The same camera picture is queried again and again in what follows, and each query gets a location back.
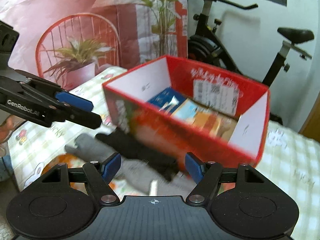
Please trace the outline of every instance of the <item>bike seat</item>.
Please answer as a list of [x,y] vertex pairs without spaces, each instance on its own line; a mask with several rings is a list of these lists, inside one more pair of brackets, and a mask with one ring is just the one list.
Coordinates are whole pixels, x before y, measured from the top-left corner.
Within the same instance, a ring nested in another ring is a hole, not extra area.
[[294,44],[304,43],[315,38],[311,30],[278,28],[278,32]]

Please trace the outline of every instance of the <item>stationary bicycle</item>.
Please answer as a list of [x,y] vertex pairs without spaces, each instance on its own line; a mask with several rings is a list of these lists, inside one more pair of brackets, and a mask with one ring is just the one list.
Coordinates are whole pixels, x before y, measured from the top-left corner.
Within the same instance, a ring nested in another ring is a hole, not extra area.
[[[198,24],[195,35],[191,36],[188,40],[188,58],[218,67],[221,67],[222,62],[227,70],[246,76],[238,69],[236,63],[233,61],[226,48],[215,34],[218,26],[220,26],[222,22],[219,19],[215,19],[215,26],[213,28],[207,25],[212,2],[217,1],[232,5],[242,10],[258,8],[258,4],[242,6],[229,0],[204,0],[204,6],[201,14],[195,14],[193,16],[193,19],[198,21]],[[291,43],[286,40],[283,41],[280,51],[277,53],[267,75],[262,81],[262,83],[268,87],[271,86],[282,67],[285,72],[289,70],[290,65],[285,64],[285,60],[290,49],[300,53],[300,57],[304,60],[307,60],[308,58],[312,59],[310,54],[296,46],[296,44],[313,40],[315,37],[312,31],[293,28],[278,28],[277,31]],[[282,119],[279,116],[271,114],[270,119],[282,124]]]

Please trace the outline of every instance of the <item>open box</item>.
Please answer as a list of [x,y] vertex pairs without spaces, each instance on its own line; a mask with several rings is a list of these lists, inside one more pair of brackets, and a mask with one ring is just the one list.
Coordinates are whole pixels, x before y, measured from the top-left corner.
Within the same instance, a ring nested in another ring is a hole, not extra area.
[[[212,85],[220,86],[214,96]],[[168,87],[238,117],[230,140],[210,137],[147,102]],[[181,169],[186,152],[224,167],[256,166],[262,157],[269,90],[261,83],[212,65],[164,56],[105,82],[103,89],[113,124],[145,145],[176,157]]]

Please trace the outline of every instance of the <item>white flower pot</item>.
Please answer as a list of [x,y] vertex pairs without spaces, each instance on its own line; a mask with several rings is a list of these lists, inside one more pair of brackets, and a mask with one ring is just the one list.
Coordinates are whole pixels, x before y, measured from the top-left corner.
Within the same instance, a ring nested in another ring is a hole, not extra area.
[[95,77],[95,62],[66,74],[65,90],[72,90]]

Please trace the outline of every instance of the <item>gray ribbed panel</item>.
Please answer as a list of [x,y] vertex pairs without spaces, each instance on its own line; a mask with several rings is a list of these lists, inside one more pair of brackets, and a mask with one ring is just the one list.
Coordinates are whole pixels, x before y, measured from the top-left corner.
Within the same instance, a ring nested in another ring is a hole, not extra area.
[[217,227],[204,208],[181,197],[128,196],[123,204],[102,208],[94,222],[67,240],[236,240]]

